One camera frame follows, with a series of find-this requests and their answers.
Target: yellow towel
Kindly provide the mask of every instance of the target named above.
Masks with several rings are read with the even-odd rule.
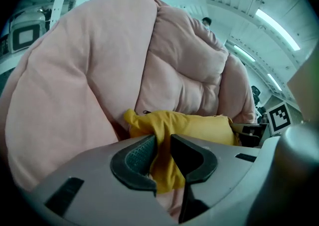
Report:
[[[171,134],[184,134],[226,145],[237,145],[237,139],[226,116],[185,115],[171,111],[156,111],[138,116],[129,109],[124,119],[131,125],[130,136],[155,134],[158,154],[151,165],[151,175],[157,183],[158,193],[182,188],[185,179],[170,155]]]

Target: ceiling light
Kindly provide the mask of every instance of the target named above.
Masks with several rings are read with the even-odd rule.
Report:
[[[247,57],[250,61],[255,62],[255,59],[249,55],[247,52],[243,51],[240,47],[238,47],[237,45],[234,46],[234,48],[236,50],[238,50],[239,52],[241,52],[245,57]]]
[[[271,76],[270,73],[268,73],[269,78],[271,78],[271,80],[273,81],[273,83],[276,85],[276,87],[282,91],[281,87],[279,86],[279,84],[275,81],[275,79],[273,78],[273,76]]]
[[[256,15],[266,21],[269,25],[271,25],[287,41],[287,43],[289,43],[293,50],[300,50],[300,47],[295,42],[295,40],[287,33],[286,30],[282,28],[281,25],[274,21],[270,16],[268,16],[260,9],[257,10]]]

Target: fluorescent light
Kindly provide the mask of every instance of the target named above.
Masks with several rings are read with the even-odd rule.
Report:
[[[240,47],[238,47],[237,45],[234,46],[234,48],[236,50],[238,50],[239,52],[241,52],[244,56],[246,56],[250,61],[255,62],[255,59],[249,55],[247,52],[245,52],[244,50],[242,50]]]
[[[282,28],[281,25],[274,21],[270,16],[268,16],[260,9],[257,10],[256,15],[266,21],[269,25],[271,25],[287,41],[287,43],[289,43],[293,50],[300,50],[300,47],[295,42],[295,40],[287,33],[286,30]]]
[[[271,78],[271,80],[272,80],[273,83],[276,85],[276,87],[277,87],[280,91],[282,91],[281,87],[280,87],[279,84],[275,81],[275,79],[271,76],[270,73],[268,73],[268,76],[269,76],[269,78]]]

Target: black hair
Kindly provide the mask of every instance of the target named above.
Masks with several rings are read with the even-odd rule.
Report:
[[[208,23],[208,25],[211,24],[211,19],[208,18],[208,17],[204,17],[201,21],[202,21],[202,22],[203,22],[203,21],[206,21],[206,22]]]

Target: light fixture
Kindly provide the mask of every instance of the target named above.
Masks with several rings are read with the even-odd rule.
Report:
[[[273,78],[273,76],[272,76],[270,73],[268,73],[268,76],[269,76],[269,78],[271,78],[271,80],[272,80],[273,83],[276,85],[276,87],[277,87],[280,91],[282,91],[281,87],[280,87],[279,84],[275,81],[275,79]]]
[[[262,10],[258,9],[256,15],[266,21],[269,25],[271,25],[286,41],[289,43],[293,50],[300,50],[300,47],[295,42],[295,40],[287,33],[286,30],[283,29],[281,25],[279,25],[275,20],[273,20],[270,16],[264,13]]]
[[[241,52],[245,57],[247,57],[250,61],[255,62],[255,59],[249,55],[247,52],[245,52],[244,50],[242,50],[240,47],[238,47],[237,45],[234,45],[234,48],[236,50],[238,50],[239,52]]]

